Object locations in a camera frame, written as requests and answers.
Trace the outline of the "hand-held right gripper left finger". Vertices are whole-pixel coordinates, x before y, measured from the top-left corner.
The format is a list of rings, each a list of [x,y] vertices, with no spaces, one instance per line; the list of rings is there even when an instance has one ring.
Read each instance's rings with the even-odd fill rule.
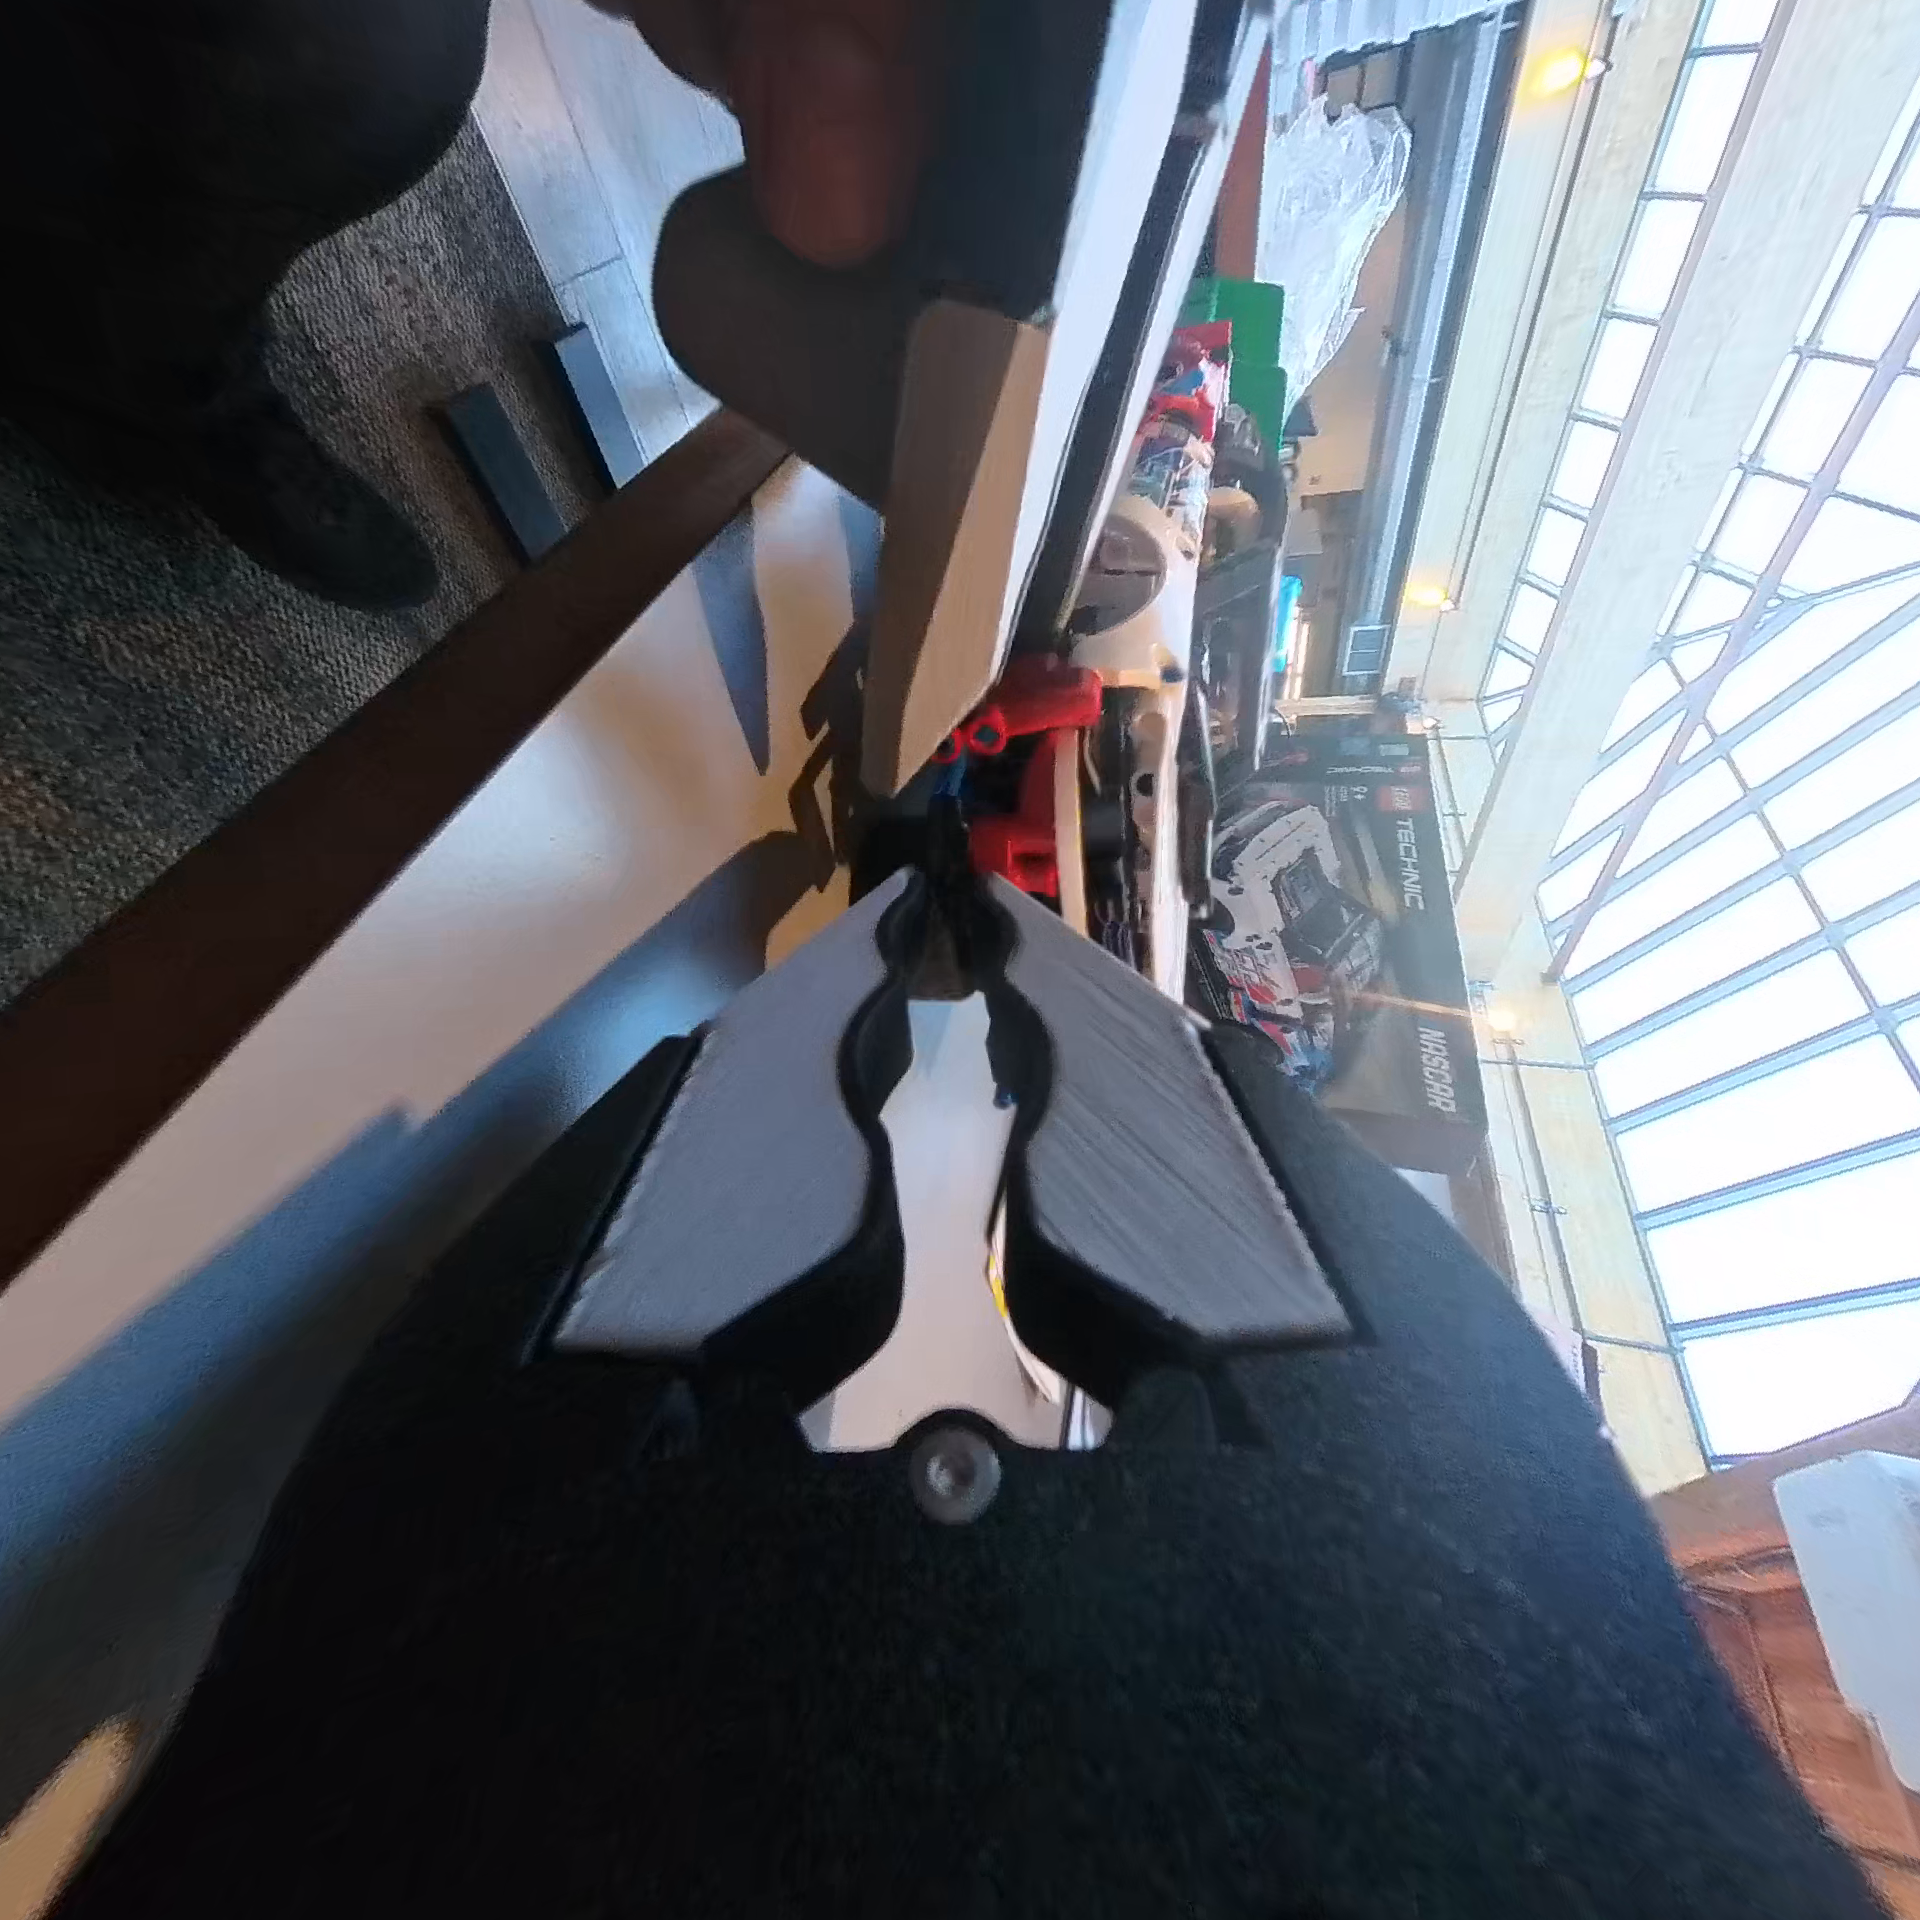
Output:
[[[694,1044],[553,1325],[569,1356],[872,1359],[906,1294],[881,1108],[910,1062],[898,871]]]

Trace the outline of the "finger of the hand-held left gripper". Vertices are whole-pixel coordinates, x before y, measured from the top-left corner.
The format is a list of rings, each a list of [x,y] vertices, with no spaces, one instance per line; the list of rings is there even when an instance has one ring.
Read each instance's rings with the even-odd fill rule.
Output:
[[[1108,113],[1095,207],[1072,300],[1055,330],[1072,345],[1076,407],[1047,530],[1017,609],[1017,649],[1066,634],[1145,419],[1148,396],[1210,238],[1233,143],[1275,27],[1271,3],[1153,4]]]
[[[936,300],[907,333],[863,714],[863,782],[898,796],[1001,673],[1034,562],[1049,335]]]

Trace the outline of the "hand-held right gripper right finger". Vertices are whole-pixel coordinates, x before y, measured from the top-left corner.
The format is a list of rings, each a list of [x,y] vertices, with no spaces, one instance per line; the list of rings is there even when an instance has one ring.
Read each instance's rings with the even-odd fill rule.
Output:
[[[1003,877],[984,977],[1012,1132],[1012,1316],[1042,1358],[1235,1358],[1354,1335],[1271,1155],[1148,977]]]

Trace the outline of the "brick-built toy race car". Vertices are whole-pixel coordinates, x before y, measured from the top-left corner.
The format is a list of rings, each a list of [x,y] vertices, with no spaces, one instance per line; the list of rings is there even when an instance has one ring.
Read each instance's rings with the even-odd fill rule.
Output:
[[[1274,561],[1280,474],[1231,397],[1231,330],[1177,326],[1066,634],[1010,660],[929,766],[971,871],[1184,996],[1217,817],[1202,589]]]

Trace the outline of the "person's left hand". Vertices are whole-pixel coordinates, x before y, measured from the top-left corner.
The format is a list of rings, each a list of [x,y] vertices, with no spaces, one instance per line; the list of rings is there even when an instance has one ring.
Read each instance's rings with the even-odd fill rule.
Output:
[[[940,117],[946,4],[594,7],[732,113],[759,222],[785,252],[842,271],[898,241]]]

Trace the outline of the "green plastic bin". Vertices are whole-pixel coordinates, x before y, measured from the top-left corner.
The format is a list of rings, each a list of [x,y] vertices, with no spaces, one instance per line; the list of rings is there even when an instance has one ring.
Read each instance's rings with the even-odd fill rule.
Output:
[[[1268,450],[1286,441],[1289,407],[1299,397],[1282,354],[1288,314],[1288,293],[1271,278],[1198,274],[1180,315],[1182,326],[1231,330],[1231,397]]]

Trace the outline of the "clear plastic sheet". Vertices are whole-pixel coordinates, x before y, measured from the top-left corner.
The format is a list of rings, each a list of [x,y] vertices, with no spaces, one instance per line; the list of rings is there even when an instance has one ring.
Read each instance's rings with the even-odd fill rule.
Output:
[[[1271,123],[1255,228],[1255,278],[1280,289],[1280,367],[1303,397],[1354,332],[1364,258],[1402,203],[1411,131],[1396,107],[1328,110]]]

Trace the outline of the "race car set box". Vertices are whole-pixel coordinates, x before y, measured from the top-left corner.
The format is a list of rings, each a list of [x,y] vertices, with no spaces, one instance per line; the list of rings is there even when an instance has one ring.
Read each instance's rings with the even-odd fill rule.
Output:
[[[1425,737],[1307,724],[1220,791],[1186,999],[1380,1162],[1475,1167],[1479,1038]]]

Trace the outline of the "large grid window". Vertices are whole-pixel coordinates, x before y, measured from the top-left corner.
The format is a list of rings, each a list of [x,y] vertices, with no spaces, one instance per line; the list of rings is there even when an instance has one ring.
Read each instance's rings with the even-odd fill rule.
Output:
[[[1504,1257],[1649,1492],[1916,1380],[1916,4],[1622,4],[1447,773]]]

